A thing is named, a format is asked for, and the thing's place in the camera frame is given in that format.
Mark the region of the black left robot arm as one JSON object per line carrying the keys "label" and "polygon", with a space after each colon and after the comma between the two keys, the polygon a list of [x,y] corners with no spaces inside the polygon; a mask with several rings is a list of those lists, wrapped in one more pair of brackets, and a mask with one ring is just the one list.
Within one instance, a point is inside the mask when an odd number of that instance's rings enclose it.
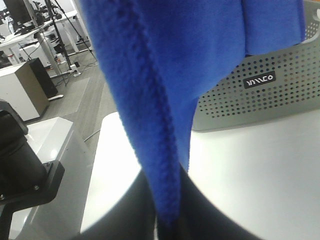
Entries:
{"label": "black left robot arm", "polygon": [[41,163],[27,142],[28,127],[5,100],[0,101],[0,238],[9,239],[13,214],[51,202],[65,169]]}

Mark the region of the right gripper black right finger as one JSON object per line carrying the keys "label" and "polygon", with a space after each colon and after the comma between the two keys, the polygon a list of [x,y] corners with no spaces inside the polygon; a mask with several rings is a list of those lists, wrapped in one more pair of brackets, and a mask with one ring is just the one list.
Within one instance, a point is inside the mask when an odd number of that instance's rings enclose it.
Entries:
{"label": "right gripper black right finger", "polygon": [[196,187],[180,169],[180,209],[174,230],[176,240],[259,240],[231,220]]}

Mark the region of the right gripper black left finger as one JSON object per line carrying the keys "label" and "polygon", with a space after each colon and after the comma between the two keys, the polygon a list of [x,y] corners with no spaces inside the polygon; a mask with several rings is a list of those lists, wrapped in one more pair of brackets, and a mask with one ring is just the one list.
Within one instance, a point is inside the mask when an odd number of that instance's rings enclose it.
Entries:
{"label": "right gripper black left finger", "polygon": [[115,206],[75,240],[153,240],[156,211],[143,172]]}

